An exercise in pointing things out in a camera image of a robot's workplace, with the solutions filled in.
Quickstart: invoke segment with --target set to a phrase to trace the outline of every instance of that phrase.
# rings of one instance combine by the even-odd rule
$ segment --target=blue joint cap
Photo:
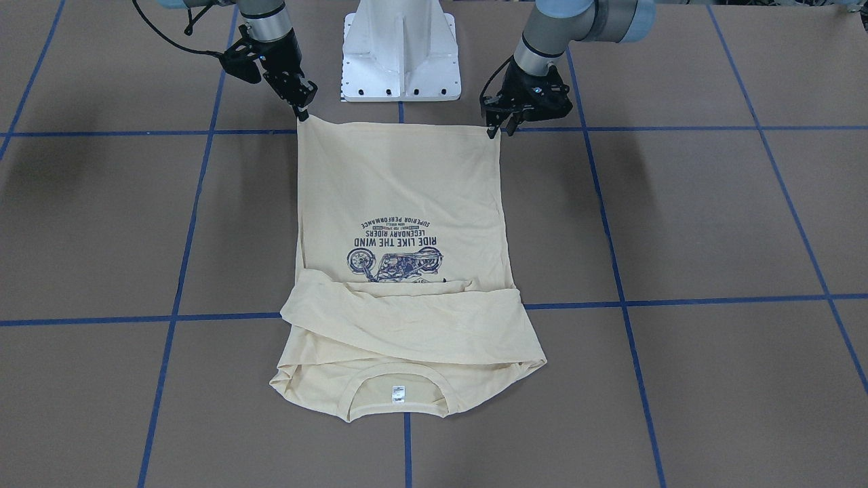
[[[633,22],[630,23],[627,34],[624,34],[619,43],[635,43],[644,39],[651,31],[656,15],[657,8],[654,0],[639,0],[636,4],[636,13],[633,14]]]
[[[554,18],[570,18],[581,14],[594,0],[536,0],[536,8]]]
[[[167,9],[186,9],[187,4],[184,0],[157,0],[157,3]]]

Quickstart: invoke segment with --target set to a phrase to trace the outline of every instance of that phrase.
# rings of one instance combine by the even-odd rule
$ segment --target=folded fabric
[[[445,417],[546,362],[512,280],[500,136],[485,128],[299,125],[293,325],[271,385],[350,422]]]

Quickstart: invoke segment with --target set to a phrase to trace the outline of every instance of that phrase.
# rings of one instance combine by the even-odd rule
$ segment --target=white tag
[[[391,388],[391,402],[392,403],[404,403],[404,387],[403,386],[393,386]]]

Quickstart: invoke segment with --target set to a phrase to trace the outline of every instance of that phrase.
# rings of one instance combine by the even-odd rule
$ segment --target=white bracket
[[[344,21],[341,100],[441,102],[461,96],[455,17],[437,0],[361,0]]]

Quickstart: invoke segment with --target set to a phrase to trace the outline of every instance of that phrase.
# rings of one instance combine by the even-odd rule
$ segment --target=gray surface
[[[0,485],[135,486],[166,327],[0,328]]]
[[[825,303],[631,316],[670,485],[868,479],[868,399]]]
[[[0,38],[14,46],[0,54],[12,67],[0,70],[4,131],[57,5],[0,1]],[[191,40],[182,11],[144,7],[200,48],[222,49],[233,28],[217,9]],[[337,97],[354,2],[289,8],[320,86],[312,112],[397,122],[396,105]],[[406,103],[405,120],[481,125],[479,90],[529,8],[446,4],[464,96]],[[713,11],[763,124],[868,123],[855,16]],[[142,467],[148,488],[405,486],[408,474],[415,486],[644,487],[659,485],[658,468],[675,488],[863,485],[866,386],[816,296],[766,148],[753,129],[708,130],[753,125],[710,18],[660,8],[642,43],[571,47],[590,126],[705,127],[589,134],[625,298],[664,300],[628,303],[658,466],[577,111],[524,126],[566,130],[504,138],[503,206],[525,303],[588,308],[531,311],[550,363],[474,411],[410,416],[405,458],[401,415],[345,425],[267,385],[289,330],[274,316],[292,283],[295,135],[214,135],[187,242],[207,135],[26,134],[207,131],[215,107],[217,129],[295,126],[265,84],[228,77],[215,103],[215,60],[173,50],[129,3],[70,0],[0,160],[0,485],[136,486]],[[766,134],[831,292],[856,293],[833,298],[864,364],[866,131]],[[697,300],[725,304],[686,305]]]
[[[549,364],[477,409],[414,414],[414,486],[654,486],[621,311],[531,312]]]
[[[178,326],[148,486],[403,484],[400,415],[347,425],[268,385],[288,335],[282,320]]]

